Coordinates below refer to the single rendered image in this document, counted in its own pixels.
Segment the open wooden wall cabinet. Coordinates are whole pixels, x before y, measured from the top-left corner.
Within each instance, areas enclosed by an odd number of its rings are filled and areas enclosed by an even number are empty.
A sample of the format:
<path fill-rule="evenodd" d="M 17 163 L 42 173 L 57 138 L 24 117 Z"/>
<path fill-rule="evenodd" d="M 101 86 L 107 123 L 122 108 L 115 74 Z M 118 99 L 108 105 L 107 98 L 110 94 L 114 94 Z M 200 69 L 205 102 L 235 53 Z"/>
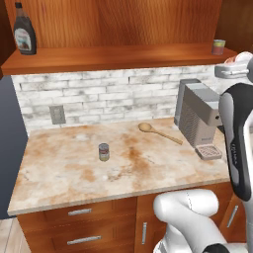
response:
<path fill-rule="evenodd" d="M 37 53 L 14 39 L 15 3 Z M 225 40 L 223 55 L 211 53 Z M 221 63 L 253 50 L 253 0 L 0 0 L 0 78 L 14 74 Z"/>

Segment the wooden cupboard door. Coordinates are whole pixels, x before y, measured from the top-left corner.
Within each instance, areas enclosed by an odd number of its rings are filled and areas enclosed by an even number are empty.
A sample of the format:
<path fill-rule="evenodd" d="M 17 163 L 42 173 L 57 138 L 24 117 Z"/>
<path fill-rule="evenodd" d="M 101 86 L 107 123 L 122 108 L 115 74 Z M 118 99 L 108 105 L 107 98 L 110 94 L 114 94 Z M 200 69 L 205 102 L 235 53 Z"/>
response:
<path fill-rule="evenodd" d="M 156 244 L 163 238 L 166 224 L 154 214 L 153 201 L 156 194 L 139 196 L 136 206 L 134 253 L 153 253 Z M 142 224 L 147 222 L 145 244 L 141 244 Z"/>
<path fill-rule="evenodd" d="M 238 205 L 237 213 L 233 219 L 233 222 L 229 228 L 227 228 L 227 222 L 234 207 Z M 246 242 L 246 221 L 245 221 L 245 210 L 242 202 L 235 196 L 232 195 L 231 200 L 228 204 L 224 217 L 219 226 L 219 230 L 229 243 Z"/>

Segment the grey wall socket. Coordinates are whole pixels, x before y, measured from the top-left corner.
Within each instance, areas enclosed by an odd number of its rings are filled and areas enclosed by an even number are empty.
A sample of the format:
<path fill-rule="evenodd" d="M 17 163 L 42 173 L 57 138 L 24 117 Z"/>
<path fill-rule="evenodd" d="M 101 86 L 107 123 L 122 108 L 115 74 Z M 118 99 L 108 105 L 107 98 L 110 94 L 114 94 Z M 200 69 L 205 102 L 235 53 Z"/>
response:
<path fill-rule="evenodd" d="M 62 125 L 66 123 L 63 106 L 49 107 L 51 121 L 54 125 Z"/>

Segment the wooden drawer front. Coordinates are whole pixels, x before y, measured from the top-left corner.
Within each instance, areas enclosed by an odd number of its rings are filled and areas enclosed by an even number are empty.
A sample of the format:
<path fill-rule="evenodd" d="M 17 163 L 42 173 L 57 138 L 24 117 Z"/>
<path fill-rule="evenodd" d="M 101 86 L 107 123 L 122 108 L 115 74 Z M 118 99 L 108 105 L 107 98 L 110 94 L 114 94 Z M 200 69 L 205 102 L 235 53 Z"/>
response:
<path fill-rule="evenodd" d="M 133 243 L 134 232 L 135 216 L 133 214 L 122 215 L 108 219 L 62 226 L 53 233 L 52 245 L 57 253 L 106 249 L 124 243 Z M 102 235 L 102 239 L 75 245 L 67 245 L 67 241 L 96 235 Z"/>
<path fill-rule="evenodd" d="M 124 198 L 111 200 L 88 205 L 74 206 L 56 210 L 45 211 L 45 220 L 55 224 L 64 224 L 77 220 L 93 220 L 100 218 L 109 218 L 117 215 L 131 214 L 136 212 L 137 198 Z M 69 216 L 69 211 L 92 209 L 92 212 Z"/>

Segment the green and red can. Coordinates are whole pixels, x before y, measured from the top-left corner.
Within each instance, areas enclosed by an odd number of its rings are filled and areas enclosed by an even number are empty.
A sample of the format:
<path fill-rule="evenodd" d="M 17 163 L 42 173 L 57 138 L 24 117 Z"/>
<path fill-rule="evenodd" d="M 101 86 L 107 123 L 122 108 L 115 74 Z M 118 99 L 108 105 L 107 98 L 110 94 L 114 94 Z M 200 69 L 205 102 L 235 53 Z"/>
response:
<path fill-rule="evenodd" d="M 211 53 L 213 55 L 223 55 L 225 40 L 214 40 L 212 42 Z"/>

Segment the dark chocolate syrup bottle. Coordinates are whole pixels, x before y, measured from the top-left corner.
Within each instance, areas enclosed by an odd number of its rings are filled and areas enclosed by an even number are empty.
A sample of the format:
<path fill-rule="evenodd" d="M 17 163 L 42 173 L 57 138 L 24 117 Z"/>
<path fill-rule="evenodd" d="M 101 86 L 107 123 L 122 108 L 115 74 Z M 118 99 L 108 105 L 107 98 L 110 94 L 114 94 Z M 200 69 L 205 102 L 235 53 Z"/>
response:
<path fill-rule="evenodd" d="M 23 10 L 21 2 L 15 3 L 16 20 L 14 24 L 14 39 L 18 50 L 24 55 L 37 53 L 37 40 L 31 19 Z"/>

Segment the wooden spoon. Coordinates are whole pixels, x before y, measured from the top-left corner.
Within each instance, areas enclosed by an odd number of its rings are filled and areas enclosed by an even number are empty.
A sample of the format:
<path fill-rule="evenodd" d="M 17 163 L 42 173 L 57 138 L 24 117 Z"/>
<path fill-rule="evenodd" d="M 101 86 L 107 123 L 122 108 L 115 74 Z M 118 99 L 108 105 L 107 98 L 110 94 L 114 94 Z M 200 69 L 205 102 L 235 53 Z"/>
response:
<path fill-rule="evenodd" d="M 148 123 L 140 123 L 140 124 L 138 125 L 138 128 L 139 128 L 141 131 L 143 131 L 143 132 L 153 132 L 153 133 L 157 133 L 157 134 L 159 134 L 159 135 L 161 135 L 161 136 L 163 136 L 163 137 L 166 137 L 166 138 L 168 138 L 168 139 L 170 139 L 170 140 L 172 140 L 172 141 L 174 141 L 174 142 L 176 142 L 176 143 L 178 143 L 178 144 L 180 144 L 180 145 L 183 144 L 183 141 L 182 141 L 182 140 L 180 140 L 180 139 L 178 139 L 178 138 L 176 138 L 176 137 L 167 135 L 167 134 L 165 134 L 165 133 L 162 133 L 162 132 L 156 130 L 151 124 L 148 124 Z"/>

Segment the red and white can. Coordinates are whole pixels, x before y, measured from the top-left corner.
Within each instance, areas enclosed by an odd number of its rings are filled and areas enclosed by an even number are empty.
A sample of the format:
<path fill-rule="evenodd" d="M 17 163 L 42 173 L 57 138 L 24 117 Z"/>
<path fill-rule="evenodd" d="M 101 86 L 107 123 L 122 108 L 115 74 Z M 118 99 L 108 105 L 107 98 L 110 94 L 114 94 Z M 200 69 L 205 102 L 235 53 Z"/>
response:
<path fill-rule="evenodd" d="M 107 143 L 101 143 L 99 145 L 99 159 L 104 162 L 110 159 L 110 150 Z"/>

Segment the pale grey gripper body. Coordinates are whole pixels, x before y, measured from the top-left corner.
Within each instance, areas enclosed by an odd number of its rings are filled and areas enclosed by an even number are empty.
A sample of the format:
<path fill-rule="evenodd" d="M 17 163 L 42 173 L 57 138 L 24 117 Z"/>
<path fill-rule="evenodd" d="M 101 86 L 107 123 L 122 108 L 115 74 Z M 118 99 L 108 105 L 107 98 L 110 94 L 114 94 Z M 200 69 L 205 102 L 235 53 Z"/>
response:
<path fill-rule="evenodd" d="M 214 76 L 223 79 L 235 79 L 244 77 L 249 73 L 246 62 L 232 62 L 217 64 L 214 67 Z"/>

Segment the dark grey tall panel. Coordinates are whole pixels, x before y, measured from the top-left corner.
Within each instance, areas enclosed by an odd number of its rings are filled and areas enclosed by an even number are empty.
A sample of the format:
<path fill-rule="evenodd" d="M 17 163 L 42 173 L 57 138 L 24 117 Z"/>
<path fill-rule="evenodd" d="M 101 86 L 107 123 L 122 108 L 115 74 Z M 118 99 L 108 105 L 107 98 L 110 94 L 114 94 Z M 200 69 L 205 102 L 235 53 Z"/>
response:
<path fill-rule="evenodd" d="M 16 183 L 28 136 L 10 76 L 0 80 L 0 219 L 7 209 Z"/>

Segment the grey coffee machine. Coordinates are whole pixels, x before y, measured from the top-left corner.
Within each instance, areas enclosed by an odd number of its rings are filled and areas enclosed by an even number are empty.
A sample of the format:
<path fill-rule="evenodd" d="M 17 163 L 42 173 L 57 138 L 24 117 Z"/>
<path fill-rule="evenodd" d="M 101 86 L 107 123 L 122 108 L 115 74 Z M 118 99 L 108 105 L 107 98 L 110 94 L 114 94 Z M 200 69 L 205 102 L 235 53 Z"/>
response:
<path fill-rule="evenodd" d="M 181 79 L 174 123 L 203 160 L 220 159 L 221 151 L 212 143 L 221 126 L 219 95 L 199 79 Z"/>

